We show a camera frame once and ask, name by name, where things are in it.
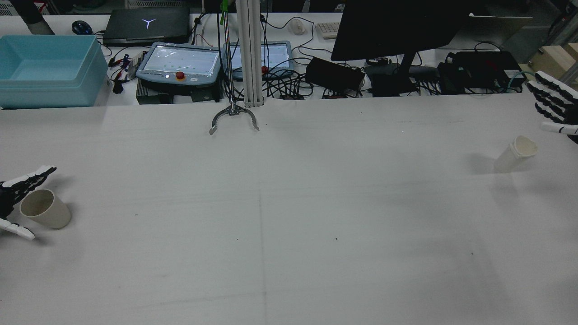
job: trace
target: blue mouse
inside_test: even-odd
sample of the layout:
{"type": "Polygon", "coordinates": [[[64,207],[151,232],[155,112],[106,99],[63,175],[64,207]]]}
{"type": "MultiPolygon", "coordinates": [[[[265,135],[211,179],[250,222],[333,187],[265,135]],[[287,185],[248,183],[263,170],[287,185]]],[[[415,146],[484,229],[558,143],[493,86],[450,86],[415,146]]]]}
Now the blue mouse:
{"type": "Polygon", "coordinates": [[[92,35],[92,28],[83,20],[77,20],[72,23],[72,31],[76,35],[92,35]]]}

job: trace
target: plastic storage box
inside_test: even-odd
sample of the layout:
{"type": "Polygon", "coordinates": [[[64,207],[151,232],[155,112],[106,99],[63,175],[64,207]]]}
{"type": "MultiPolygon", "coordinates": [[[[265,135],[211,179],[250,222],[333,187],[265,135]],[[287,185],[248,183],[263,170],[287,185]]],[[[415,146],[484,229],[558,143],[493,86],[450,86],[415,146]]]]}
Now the plastic storage box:
{"type": "Polygon", "coordinates": [[[0,38],[0,106],[92,106],[108,65],[94,35],[0,38]]]}

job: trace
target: paper cup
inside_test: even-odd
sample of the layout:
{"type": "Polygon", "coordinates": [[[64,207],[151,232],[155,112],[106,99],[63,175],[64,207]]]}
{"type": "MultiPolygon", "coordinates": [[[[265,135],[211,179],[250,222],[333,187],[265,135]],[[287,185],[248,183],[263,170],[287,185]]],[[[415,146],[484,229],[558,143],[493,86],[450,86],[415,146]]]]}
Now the paper cup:
{"type": "Polygon", "coordinates": [[[36,190],[28,194],[22,204],[20,213],[43,226],[60,229],[71,220],[71,213],[66,204],[51,190],[36,190]]]}
{"type": "Polygon", "coordinates": [[[536,143],[520,135],[494,161],[494,169],[500,173],[509,173],[514,167],[533,157],[537,152],[538,146],[536,143]]]}

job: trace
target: white keyboard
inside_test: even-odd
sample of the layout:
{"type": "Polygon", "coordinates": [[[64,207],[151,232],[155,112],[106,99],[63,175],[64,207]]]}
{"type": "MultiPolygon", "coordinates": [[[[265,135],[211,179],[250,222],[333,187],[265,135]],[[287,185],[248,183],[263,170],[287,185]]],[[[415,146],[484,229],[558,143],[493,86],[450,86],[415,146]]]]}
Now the white keyboard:
{"type": "Polygon", "coordinates": [[[324,39],[336,38],[339,23],[317,23],[317,29],[324,39]]]}

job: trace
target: white mouse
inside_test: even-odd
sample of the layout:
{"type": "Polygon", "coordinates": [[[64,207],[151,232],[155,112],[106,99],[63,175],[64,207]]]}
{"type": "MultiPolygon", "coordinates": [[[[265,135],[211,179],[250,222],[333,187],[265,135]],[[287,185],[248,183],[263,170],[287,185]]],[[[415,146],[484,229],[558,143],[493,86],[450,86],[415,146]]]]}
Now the white mouse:
{"type": "Polygon", "coordinates": [[[289,22],[289,30],[295,35],[303,35],[307,32],[303,22],[299,19],[293,19],[289,22]]]}

